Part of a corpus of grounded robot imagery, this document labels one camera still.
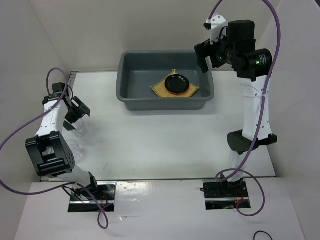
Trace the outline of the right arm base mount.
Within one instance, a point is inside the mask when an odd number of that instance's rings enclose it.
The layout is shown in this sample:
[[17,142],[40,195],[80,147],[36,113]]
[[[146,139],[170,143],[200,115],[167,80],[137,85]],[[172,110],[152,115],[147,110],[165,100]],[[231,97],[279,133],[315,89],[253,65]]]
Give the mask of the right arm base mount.
[[204,194],[206,210],[250,209],[250,199],[247,185],[244,180],[236,182],[217,182],[206,179],[199,189]]

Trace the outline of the orange plate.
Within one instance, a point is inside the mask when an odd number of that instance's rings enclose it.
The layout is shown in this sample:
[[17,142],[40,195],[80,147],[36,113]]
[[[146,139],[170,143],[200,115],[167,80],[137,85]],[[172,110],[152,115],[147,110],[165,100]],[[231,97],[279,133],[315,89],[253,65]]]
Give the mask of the orange plate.
[[186,95],[187,92],[182,92],[182,93],[174,93],[174,92],[171,92],[171,91],[168,91],[167,94],[169,95],[174,95],[174,96],[183,96],[183,95]]

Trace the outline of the black plate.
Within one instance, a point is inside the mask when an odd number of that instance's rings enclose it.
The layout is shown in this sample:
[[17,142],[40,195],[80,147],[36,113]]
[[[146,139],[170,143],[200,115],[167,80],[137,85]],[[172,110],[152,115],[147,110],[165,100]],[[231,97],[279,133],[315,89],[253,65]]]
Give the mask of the black plate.
[[168,76],[165,79],[164,86],[169,92],[173,94],[182,94],[189,89],[190,82],[185,76],[174,74]]

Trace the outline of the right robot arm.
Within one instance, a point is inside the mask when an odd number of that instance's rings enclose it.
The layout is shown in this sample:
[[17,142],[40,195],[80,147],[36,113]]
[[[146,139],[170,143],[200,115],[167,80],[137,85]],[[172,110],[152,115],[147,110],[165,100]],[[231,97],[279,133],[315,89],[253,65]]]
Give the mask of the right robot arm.
[[248,155],[278,140],[272,133],[269,118],[268,85],[273,57],[268,49],[256,49],[255,23],[251,20],[228,22],[218,14],[207,19],[204,27],[210,31],[210,38],[194,47],[201,71],[209,71],[207,58],[214,69],[230,65],[243,91],[243,129],[227,135],[230,168],[240,171],[231,177],[218,174],[218,183],[212,188],[221,196],[229,197],[244,185],[243,169]]

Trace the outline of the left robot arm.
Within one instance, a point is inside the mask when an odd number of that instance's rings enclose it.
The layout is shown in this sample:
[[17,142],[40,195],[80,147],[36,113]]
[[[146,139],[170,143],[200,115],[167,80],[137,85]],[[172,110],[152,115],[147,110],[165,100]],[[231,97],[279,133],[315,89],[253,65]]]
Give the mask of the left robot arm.
[[94,200],[100,193],[97,180],[77,166],[76,157],[63,137],[63,130],[75,131],[74,124],[89,116],[91,110],[78,97],[63,94],[67,89],[62,82],[52,85],[53,93],[42,101],[46,115],[35,136],[25,141],[25,147],[38,176],[81,184],[83,196]]

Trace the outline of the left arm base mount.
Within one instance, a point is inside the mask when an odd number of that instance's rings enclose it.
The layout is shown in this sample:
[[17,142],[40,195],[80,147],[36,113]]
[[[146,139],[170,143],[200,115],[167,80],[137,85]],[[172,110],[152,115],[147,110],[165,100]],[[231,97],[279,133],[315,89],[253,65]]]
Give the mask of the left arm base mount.
[[[69,213],[89,213],[100,211],[93,198],[83,188],[65,186],[62,189],[69,196]],[[98,182],[96,189],[93,189],[89,186],[87,189],[94,196],[105,212],[113,212],[115,210],[115,182]]]

